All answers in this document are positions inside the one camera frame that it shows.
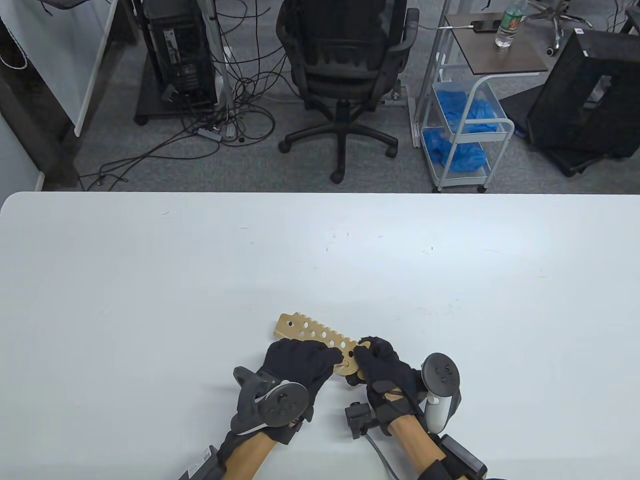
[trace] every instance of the chair wheel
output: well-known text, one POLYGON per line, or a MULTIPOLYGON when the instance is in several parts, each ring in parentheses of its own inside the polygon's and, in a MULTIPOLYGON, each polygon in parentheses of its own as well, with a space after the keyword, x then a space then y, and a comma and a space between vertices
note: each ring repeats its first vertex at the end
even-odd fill
POLYGON ((291 151, 291 144, 287 143, 285 140, 282 140, 278 144, 278 150, 281 154, 288 154, 291 151))
POLYGON ((149 117, 145 115, 136 115, 135 117, 133 117, 133 121, 141 127, 144 127, 148 123, 149 117))
POLYGON ((334 170, 333 173, 329 175, 329 179, 336 185, 342 183, 344 180, 344 170, 334 170))
POLYGON ((387 151, 385 152, 385 155, 389 158, 396 158, 396 155, 398 155, 398 146, 389 145, 389 147, 387 148, 387 151))

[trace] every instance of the chair base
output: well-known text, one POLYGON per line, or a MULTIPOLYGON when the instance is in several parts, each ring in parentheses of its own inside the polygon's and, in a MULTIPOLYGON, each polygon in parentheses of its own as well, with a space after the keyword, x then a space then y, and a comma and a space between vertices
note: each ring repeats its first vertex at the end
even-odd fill
POLYGON ((535 8, 538 12, 533 15, 526 15, 522 21, 547 19, 554 25, 554 44, 547 49, 547 55, 553 56, 560 50, 560 43, 564 37, 564 29, 562 28, 561 21, 576 22, 586 25, 589 28, 593 28, 590 21, 574 15, 568 15, 566 9, 568 7, 568 1, 564 0, 558 3, 557 6, 545 5, 538 0, 529 0, 529 5, 535 8))
POLYGON ((388 145, 385 153, 387 157, 395 158, 398 153, 397 138, 355 122, 356 118, 358 118, 362 112, 368 110, 368 108, 358 108, 352 114, 351 103, 349 103, 348 100, 338 100, 335 107, 335 117, 319 100, 306 100, 305 108, 316 108, 320 110, 320 112, 329 119, 329 122, 288 134, 284 140, 278 144, 278 150, 281 151, 281 153, 286 154, 291 151, 291 145, 295 141, 327 133, 336 134, 338 137, 338 166, 329 176, 330 180, 335 184, 339 184, 344 180, 348 134, 363 135, 385 143, 388 145))

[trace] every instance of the blue plastic bag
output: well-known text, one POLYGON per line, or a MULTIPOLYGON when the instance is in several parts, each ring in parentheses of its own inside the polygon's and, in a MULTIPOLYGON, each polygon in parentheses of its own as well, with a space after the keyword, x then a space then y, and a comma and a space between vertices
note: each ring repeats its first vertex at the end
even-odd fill
MULTIPOLYGON (((427 145, 431 160, 441 164, 447 162, 451 151, 451 142, 442 138, 444 129, 426 129, 422 135, 427 145)), ((486 154, 478 143, 462 143, 458 145, 451 161, 450 171, 457 173, 475 172, 486 164, 486 154)))
MULTIPOLYGON (((451 127, 453 133, 458 131, 460 126, 460 118, 467 105, 467 94, 465 92, 438 92, 438 100, 442 106, 445 117, 451 127)), ((491 104, 486 100, 475 99, 471 102, 471 108, 467 119, 476 118, 495 118, 495 112, 491 104)), ((466 125, 462 133, 481 133, 481 132, 497 132, 498 124, 475 124, 466 125)))
MULTIPOLYGON (((444 111, 444 115, 449 123, 452 132, 458 131, 462 113, 467 105, 467 94, 465 92, 438 92, 438 100, 444 111)), ((468 119, 495 118, 495 112, 491 104, 486 100, 475 99, 471 102, 468 119)), ((463 133, 496 132, 497 124, 475 124, 466 125, 463 133)), ((429 157, 434 162, 442 166, 449 158, 451 142, 442 138, 444 129, 426 129, 423 133, 424 143, 427 145, 429 157)), ((456 153, 451 161, 450 171, 456 173, 475 172, 486 164, 486 154, 478 143, 463 143, 458 145, 456 153)))

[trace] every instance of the floor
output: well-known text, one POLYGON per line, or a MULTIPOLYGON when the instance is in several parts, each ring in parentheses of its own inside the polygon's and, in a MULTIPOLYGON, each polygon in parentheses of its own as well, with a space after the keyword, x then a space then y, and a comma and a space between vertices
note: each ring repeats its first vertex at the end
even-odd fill
MULTIPOLYGON (((485 0, 476 0, 473 11, 478 12, 485 0)), ((248 0, 249 14, 255 6, 248 0)), ((493 0, 485 11, 501 11, 506 0, 493 0)), ((260 52, 270 52, 280 46, 274 27, 280 0, 260 0, 257 34, 260 52)), ((435 25, 441 0, 410 0, 420 8, 420 23, 435 25)), ((217 0, 219 12, 242 15, 244 6, 239 0, 217 0)), ((572 13, 589 19, 596 28, 604 29, 607 16, 613 13, 614 0, 573 0, 572 13)), ((223 19, 223 29, 236 25, 236 19, 223 19)), ((551 67, 554 59, 544 55, 552 30, 544 20, 526 24, 519 35, 527 35, 537 51, 551 67)), ((228 40, 238 60, 256 57, 256 25, 253 19, 244 21, 228 34, 228 40)), ((420 30, 412 49, 409 64, 401 79, 411 92, 417 92, 424 75, 433 41, 433 32, 420 30)), ((144 127, 133 123, 138 98, 145 47, 128 47, 113 71, 106 91, 95 106, 90 123, 83 133, 76 156, 81 174, 95 172, 109 161, 140 155, 167 140, 181 129, 180 122, 155 120, 144 127)), ((280 59, 275 54, 262 61, 262 70, 271 68, 280 59)), ((256 65, 243 64, 243 73, 255 73, 256 65)), ((546 75, 516 81, 495 80, 492 86, 499 98, 541 84, 546 75)), ((318 112, 307 112, 296 100, 287 85, 279 80, 270 89, 269 98, 260 105, 268 109, 276 120, 274 133, 263 142, 241 148, 225 146, 199 160, 146 159, 126 174, 127 182, 118 183, 115 191, 303 191, 303 192, 431 192, 428 168, 421 149, 413 148, 408 114, 402 107, 383 107, 362 117, 363 123, 398 137, 396 159, 385 157, 385 147, 376 141, 352 137, 348 139, 347 174, 341 185, 329 181, 334 169, 336 141, 333 137, 318 138, 295 144, 291 152, 282 155, 278 142, 288 132, 311 126, 322 120, 318 112)), ((257 116, 247 117, 246 124, 254 136, 264 134, 268 125, 257 116)), ((217 145, 203 138, 189 138, 169 145, 158 152, 165 157, 204 156, 217 145)), ((84 179, 84 186, 94 177, 84 179)), ((104 185, 94 184, 92 190, 109 189, 113 179, 104 185)), ((446 191, 475 192, 472 187, 446 191)), ((582 175, 567 179, 541 154, 525 142, 514 138, 503 164, 489 192, 493 193, 640 193, 640 155, 626 161, 605 160, 589 167, 582 175)))

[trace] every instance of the white vr controller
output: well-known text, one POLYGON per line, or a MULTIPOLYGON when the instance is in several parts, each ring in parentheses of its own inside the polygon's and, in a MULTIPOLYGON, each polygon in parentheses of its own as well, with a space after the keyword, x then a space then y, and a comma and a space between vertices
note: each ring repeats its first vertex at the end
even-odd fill
POLYGON ((460 373, 443 353, 432 353, 422 364, 422 382, 427 388, 424 418, 429 432, 439 434, 447 426, 462 400, 460 373))

